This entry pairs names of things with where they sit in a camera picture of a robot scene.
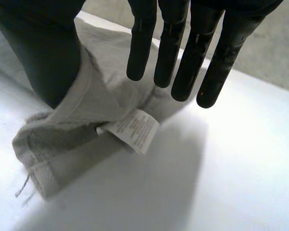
white tag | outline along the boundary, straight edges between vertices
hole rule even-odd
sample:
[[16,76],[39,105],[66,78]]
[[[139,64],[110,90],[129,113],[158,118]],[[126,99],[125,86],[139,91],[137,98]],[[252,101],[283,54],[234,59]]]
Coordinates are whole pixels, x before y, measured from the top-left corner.
[[158,130],[159,123],[146,112],[136,109],[123,120],[96,128],[97,134],[110,131],[136,152],[145,154]]

